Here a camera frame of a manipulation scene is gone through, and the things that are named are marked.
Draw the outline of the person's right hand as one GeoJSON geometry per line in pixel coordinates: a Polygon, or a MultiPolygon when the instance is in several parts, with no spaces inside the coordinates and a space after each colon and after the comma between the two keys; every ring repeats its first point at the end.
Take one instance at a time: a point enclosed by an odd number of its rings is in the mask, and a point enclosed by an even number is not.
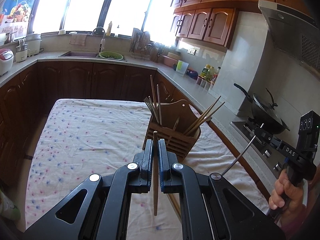
{"type": "Polygon", "coordinates": [[[319,166],[312,181],[308,181],[308,191],[302,186],[294,186],[287,172],[282,171],[274,184],[274,189],[268,200],[269,208],[283,209],[280,217],[282,226],[289,225],[295,220],[304,220],[311,212],[319,195],[319,166]]]}

